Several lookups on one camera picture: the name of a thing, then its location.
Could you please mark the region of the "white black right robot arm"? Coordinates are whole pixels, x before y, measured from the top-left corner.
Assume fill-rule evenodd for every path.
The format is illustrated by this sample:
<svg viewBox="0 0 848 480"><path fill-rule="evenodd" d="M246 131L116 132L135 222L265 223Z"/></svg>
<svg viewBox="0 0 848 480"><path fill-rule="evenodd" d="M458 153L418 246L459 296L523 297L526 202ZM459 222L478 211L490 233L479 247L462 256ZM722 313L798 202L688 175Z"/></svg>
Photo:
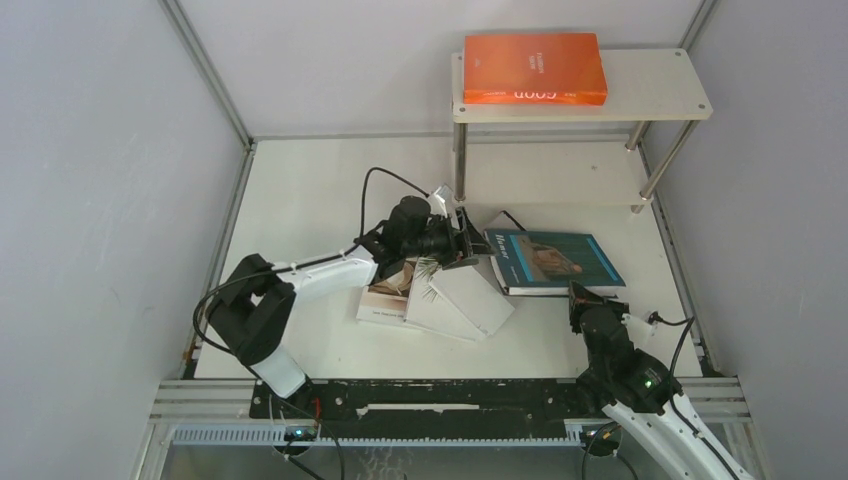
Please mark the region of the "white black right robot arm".
<svg viewBox="0 0 848 480"><path fill-rule="evenodd" d="M638 347L630 335L647 340L658 313L634 316L626 302L598 295L578 282L569 285L569 322L585 343L588 367L577 378L579 406L606 415L676 479L748 479L750 473L707 427L674 375L694 320L677 322L682 333L665 364Z"/></svg>

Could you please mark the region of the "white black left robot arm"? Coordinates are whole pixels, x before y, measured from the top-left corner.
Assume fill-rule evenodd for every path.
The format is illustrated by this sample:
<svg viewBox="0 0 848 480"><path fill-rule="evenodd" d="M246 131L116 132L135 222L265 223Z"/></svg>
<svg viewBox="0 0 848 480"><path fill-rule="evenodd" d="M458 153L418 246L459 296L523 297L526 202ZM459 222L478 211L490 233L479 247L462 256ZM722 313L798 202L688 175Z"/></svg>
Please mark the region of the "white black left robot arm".
<svg viewBox="0 0 848 480"><path fill-rule="evenodd" d="M435 213L427 200L407 196L387 219L339 253L290 264L274 264L259 254L243 258L223 284L198 302L195 317L206 319L221 338L221 349L273 391L277 408L298 417L310 409L313 392L307 374L283 345L296 306L379 283L410 258L450 270L492 253L465 208Z"/></svg>

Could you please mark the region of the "teal Humor book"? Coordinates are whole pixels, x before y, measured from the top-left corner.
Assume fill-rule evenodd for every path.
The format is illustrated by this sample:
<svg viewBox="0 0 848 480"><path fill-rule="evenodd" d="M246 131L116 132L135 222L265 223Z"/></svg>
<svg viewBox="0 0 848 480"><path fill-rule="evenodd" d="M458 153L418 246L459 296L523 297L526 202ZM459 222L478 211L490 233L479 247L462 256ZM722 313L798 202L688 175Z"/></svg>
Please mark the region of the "teal Humor book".
<svg viewBox="0 0 848 480"><path fill-rule="evenodd" d="M577 282L602 296L626 287L591 234L488 229L495 278L509 296L557 297Z"/></svg>

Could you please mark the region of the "orange hardcover book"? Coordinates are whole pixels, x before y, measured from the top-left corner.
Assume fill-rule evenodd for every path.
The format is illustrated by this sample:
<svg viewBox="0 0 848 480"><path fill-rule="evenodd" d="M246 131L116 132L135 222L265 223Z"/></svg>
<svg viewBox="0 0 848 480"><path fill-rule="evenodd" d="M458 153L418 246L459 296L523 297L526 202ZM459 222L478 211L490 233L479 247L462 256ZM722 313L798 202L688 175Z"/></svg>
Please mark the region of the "orange hardcover book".
<svg viewBox="0 0 848 480"><path fill-rule="evenodd" d="M608 97L594 33L471 35L462 58L466 104L601 106Z"/></svg>

